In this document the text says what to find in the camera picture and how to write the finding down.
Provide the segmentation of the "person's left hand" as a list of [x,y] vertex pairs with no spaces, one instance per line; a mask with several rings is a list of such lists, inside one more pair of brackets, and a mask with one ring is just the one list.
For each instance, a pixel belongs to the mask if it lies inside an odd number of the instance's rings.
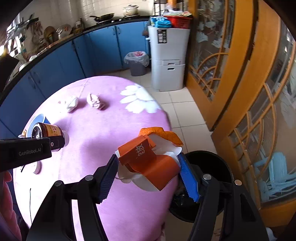
[[5,171],[3,180],[3,198],[1,200],[1,214],[12,234],[18,240],[22,240],[21,231],[16,219],[16,213],[13,210],[13,199],[8,186],[8,183],[11,182],[11,180],[12,177],[10,172]]

